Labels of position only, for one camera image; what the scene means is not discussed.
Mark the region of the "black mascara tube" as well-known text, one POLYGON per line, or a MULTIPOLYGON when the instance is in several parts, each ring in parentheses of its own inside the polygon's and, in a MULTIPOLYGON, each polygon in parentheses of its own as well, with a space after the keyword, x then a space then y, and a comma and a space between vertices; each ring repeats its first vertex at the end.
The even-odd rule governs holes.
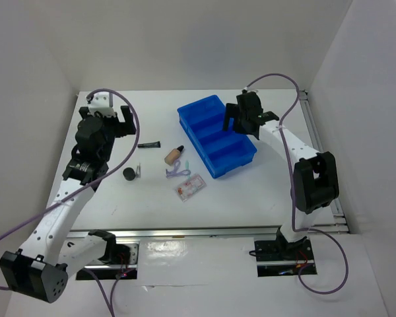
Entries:
POLYGON ((139 149, 155 149, 155 148, 161 148, 161 143, 159 141, 155 141, 151 143, 139 143, 137 147, 139 149))

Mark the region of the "beige foundation bottle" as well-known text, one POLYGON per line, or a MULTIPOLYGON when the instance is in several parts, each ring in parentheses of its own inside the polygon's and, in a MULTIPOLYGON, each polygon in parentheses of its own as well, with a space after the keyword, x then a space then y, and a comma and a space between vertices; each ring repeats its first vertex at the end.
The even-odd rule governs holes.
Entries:
POLYGON ((184 146, 183 146, 183 145, 180 145, 179 147, 177 147, 177 148, 171 150, 171 151, 166 155, 166 157, 164 158, 164 162, 165 162, 167 165, 172 166, 172 165, 174 164, 174 162, 180 158, 180 156, 181 156, 183 150, 184 150, 184 146))

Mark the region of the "clear packet of samples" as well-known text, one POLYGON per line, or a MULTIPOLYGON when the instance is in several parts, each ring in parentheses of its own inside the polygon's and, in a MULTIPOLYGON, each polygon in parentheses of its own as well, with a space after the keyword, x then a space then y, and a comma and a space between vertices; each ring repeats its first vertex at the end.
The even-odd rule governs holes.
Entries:
POLYGON ((174 191, 182 201, 187 201, 206 186, 204 179, 198 174, 178 185, 174 191))

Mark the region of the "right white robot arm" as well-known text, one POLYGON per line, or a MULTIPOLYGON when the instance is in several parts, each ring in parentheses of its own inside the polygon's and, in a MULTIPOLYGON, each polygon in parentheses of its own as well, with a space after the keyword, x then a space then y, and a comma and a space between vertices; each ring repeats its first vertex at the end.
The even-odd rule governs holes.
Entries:
POLYGON ((243 90, 237 103, 227 103, 222 129, 252 135, 287 163, 292 214, 276 232, 273 251, 291 258, 304 245, 321 209, 339 196, 336 160, 304 143, 271 111, 264 111, 254 91, 243 90))

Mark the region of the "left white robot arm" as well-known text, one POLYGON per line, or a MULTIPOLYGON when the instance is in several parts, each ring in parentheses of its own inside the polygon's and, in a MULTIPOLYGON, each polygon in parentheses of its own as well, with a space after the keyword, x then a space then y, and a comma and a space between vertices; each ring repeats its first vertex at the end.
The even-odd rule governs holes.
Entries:
POLYGON ((114 234, 95 229, 80 242, 66 238, 100 183, 117 171, 108 162, 117 138, 139 136, 139 119, 125 97, 108 88, 90 92, 79 110, 75 146, 52 204, 17 251, 6 251, 0 269, 7 290, 53 303, 70 277, 93 261, 119 263, 129 248, 114 234))

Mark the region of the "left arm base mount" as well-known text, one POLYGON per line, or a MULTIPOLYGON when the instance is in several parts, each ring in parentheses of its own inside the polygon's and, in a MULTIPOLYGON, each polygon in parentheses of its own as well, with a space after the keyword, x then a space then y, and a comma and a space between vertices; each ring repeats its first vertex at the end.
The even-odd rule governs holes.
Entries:
POLYGON ((90 270, 101 281, 135 280, 137 278, 137 263, 139 258, 139 244, 128 242, 118 244, 111 260, 103 262, 94 260, 76 274, 77 281, 92 280, 92 276, 85 270, 90 270))

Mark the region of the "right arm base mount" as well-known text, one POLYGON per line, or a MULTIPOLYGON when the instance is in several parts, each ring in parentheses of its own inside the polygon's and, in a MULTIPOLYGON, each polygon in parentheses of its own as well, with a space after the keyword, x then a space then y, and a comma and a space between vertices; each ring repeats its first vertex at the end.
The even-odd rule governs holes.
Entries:
POLYGON ((248 254, 254 257, 258 277, 280 277, 297 275, 304 267, 302 275, 317 275, 311 242, 307 239, 297 249, 281 252, 274 240, 257 240, 248 254))

